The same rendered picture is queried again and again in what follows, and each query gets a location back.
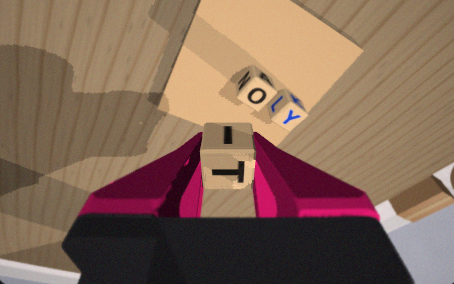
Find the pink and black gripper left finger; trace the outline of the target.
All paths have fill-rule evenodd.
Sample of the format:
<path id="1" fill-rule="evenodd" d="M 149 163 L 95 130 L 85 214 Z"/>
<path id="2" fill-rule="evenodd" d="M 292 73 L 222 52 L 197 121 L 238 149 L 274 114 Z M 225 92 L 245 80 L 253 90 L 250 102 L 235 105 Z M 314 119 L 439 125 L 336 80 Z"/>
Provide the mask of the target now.
<path id="1" fill-rule="evenodd" d="M 202 134 L 199 132 L 173 152 L 92 192 L 78 216 L 124 213 L 200 217 L 204 189 Z"/>

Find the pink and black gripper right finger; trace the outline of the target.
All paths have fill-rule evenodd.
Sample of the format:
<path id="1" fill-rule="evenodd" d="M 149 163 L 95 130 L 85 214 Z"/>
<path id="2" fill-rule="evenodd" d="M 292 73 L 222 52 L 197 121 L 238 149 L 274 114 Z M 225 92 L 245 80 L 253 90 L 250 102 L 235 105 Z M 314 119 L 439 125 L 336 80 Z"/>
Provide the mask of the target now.
<path id="1" fill-rule="evenodd" d="M 380 221 L 364 191 L 253 134 L 256 217 L 372 216 Z"/>

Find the tan flat mat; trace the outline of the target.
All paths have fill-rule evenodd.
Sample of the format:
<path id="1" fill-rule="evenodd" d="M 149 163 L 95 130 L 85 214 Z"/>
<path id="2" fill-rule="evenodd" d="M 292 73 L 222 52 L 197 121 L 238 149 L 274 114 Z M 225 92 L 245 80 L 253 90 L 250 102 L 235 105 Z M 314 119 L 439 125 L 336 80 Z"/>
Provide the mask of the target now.
<path id="1" fill-rule="evenodd" d="M 308 113 L 363 51 L 291 0 L 201 0 L 158 110 L 201 126 L 250 122 L 277 147 L 291 131 L 267 105 L 287 89 Z M 251 65 L 277 89 L 258 112 L 236 96 Z"/>

